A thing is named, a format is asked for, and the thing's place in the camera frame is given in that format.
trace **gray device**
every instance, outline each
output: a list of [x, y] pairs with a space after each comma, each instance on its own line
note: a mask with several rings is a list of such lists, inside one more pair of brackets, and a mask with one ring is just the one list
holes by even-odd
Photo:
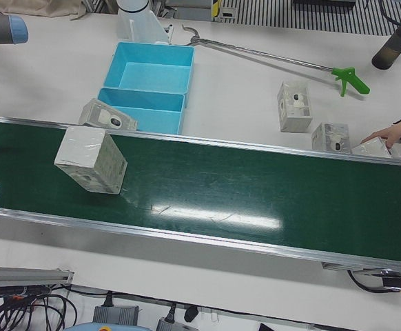
[[133, 118], [98, 99], [92, 99], [84, 106], [79, 124], [115, 130], [138, 128], [138, 122]]
[[117, 325], [138, 325], [139, 307], [137, 305], [116, 305], [114, 307], [95, 307], [93, 322]]
[[178, 322], [174, 323], [166, 322], [165, 317], [161, 317], [159, 319], [156, 331], [199, 331], [199, 330]]

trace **black cylinder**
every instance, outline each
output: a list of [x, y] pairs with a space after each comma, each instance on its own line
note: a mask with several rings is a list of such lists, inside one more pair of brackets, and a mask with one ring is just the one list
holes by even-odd
[[372, 58], [372, 64], [378, 69], [389, 69], [401, 54], [401, 26], [391, 35], [389, 40]]

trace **white table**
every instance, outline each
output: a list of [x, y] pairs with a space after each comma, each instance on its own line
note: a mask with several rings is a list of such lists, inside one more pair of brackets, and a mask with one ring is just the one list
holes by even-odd
[[[76, 123], [97, 96], [117, 39], [116, 18], [24, 17], [30, 41], [0, 46], [0, 115]], [[191, 34], [175, 25], [174, 43]], [[386, 38], [185, 22], [201, 37], [326, 66], [354, 66], [371, 94], [338, 94], [324, 72], [272, 61], [267, 67], [197, 46], [183, 134], [310, 149], [321, 121], [349, 124], [352, 145], [401, 117], [401, 57], [387, 71], [370, 58]], [[304, 134], [281, 133], [276, 95], [284, 80], [309, 82], [314, 120]], [[83, 243], [76, 238], [85, 236]], [[401, 330], [401, 294], [373, 295], [319, 263], [234, 250], [119, 237], [84, 230], [0, 228], [0, 266], [63, 268], [97, 288], [357, 330]]]

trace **power adapter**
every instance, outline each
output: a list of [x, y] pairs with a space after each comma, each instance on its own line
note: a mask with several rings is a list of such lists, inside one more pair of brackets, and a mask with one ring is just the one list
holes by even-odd
[[199, 330], [178, 322], [173, 322], [173, 323], [166, 322], [165, 317], [161, 317], [159, 319], [156, 331], [199, 331]]

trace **human hand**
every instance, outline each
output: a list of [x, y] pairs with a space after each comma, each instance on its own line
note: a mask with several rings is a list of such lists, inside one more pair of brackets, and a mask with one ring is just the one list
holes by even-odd
[[364, 138], [361, 143], [365, 143], [366, 141], [376, 137], [386, 139], [386, 147], [391, 148], [397, 140], [401, 139], [401, 122], [393, 124], [392, 126], [389, 126], [383, 130], [374, 132], [367, 138]]

